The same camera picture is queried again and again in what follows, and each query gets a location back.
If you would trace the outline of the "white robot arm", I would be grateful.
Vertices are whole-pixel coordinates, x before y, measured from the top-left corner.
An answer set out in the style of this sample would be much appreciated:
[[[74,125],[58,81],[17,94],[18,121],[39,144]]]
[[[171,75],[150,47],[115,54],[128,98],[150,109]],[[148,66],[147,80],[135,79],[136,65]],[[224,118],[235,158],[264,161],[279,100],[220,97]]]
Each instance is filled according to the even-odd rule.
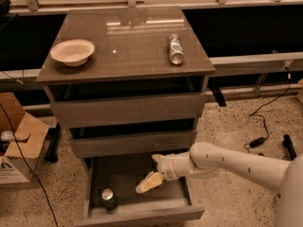
[[[153,154],[156,171],[136,187],[143,194],[164,181],[202,177],[226,169],[279,195],[275,227],[303,227],[303,155],[280,160],[196,142],[178,154]]]

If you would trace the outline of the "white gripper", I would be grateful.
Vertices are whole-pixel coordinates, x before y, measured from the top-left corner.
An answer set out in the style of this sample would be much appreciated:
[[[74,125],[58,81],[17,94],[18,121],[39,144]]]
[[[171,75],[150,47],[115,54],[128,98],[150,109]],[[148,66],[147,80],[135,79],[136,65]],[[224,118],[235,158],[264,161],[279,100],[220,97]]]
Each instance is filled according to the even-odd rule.
[[[194,163],[188,152],[168,155],[153,154],[151,158],[157,163],[158,172],[151,171],[135,188],[138,194],[143,194],[159,186],[163,179],[168,182],[175,181],[194,171]]]

